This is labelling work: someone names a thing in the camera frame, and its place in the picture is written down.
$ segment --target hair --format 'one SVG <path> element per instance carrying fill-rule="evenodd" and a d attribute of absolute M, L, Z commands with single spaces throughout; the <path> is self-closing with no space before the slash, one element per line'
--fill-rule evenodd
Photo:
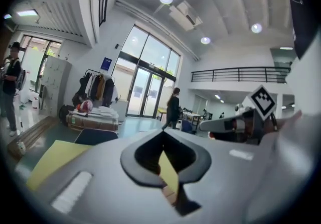
<path fill-rule="evenodd" d="M 20 50 L 20 43 L 19 42 L 14 42 L 12 45 L 11 45 L 11 49 L 12 48 L 16 48 L 18 49 L 18 51 Z"/>
<path fill-rule="evenodd" d="M 173 93 L 172 93 L 172 95 L 171 95 L 171 97 L 170 97 L 169 101 L 167 102 L 167 106 L 169 106 L 170 101 L 171 101 L 171 100 L 172 100 L 172 98 L 174 97 L 174 94 L 179 94 L 180 92 L 181 92 L 181 90 L 180 90 L 178 87 L 174 88 L 174 91 L 173 91 Z"/>

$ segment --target black bag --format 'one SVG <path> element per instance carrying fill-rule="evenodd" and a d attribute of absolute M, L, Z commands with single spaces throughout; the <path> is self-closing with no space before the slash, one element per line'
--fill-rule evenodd
<path fill-rule="evenodd" d="M 69 114 L 70 110 L 73 111 L 74 109 L 75 108 L 71 105 L 61 106 L 58 116 L 63 125 L 68 126 L 68 123 L 66 121 L 66 116 Z"/>

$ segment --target white strip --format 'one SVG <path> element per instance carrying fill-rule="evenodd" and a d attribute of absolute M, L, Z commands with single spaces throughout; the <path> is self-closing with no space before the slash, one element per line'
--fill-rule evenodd
<path fill-rule="evenodd" d="M 238 151 L 238 150 L 231 150 L 229 152 L 230 155 L 237 157 L 237 158 L 242 158 L 247 161 L 252 161 L 254 155 L 249 152 L 243 152 L 243 151 Z"/>
<path fill-rule="evenodd" d="M 71 183 L 62 191 L 60 195 L 52 202 L 51 206 L 61 213 L 68 214 L 84 193 L 88 186 L 92 174 L 89 172 L 80 172 Z"/>

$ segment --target black cap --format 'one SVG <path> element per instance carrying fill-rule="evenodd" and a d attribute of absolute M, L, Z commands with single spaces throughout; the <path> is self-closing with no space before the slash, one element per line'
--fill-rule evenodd
<path fill-rule="evenodd" d="M 18 50 L 20 50 L 20 43 L 19 43 L 19 42 L 14 42 L 14 43 L 11 45 L 11 48 L 17 48 Z"/>

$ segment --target blue sign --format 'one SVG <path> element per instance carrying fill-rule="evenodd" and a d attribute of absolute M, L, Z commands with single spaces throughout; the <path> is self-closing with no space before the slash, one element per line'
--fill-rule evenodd
<path fill-rule="evenodd" d="M 103 69 L 103 70 L 109 70 L 109 67 L 110 67 L 110 64 L 111 64 L 111 59 L 108 59 L 108 58 L 105 58 L 104 61 L 102 62 L 102 65 L 100 67 L 100 69 Z"/>

